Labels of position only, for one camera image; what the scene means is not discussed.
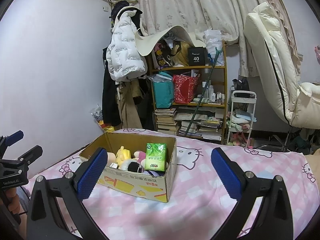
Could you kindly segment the person's left hand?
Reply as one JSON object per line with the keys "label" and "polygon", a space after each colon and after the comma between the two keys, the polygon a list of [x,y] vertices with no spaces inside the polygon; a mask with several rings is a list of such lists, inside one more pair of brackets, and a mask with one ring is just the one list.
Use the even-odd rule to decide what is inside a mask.
{"label": "person's left hand", "polygon": [[17,194],[17,189],[16,188],[7,189],[4,191],[4,193],[9,200],[8,210],[13,214],[19,213],[21,206],[20,206],[20,199]]}

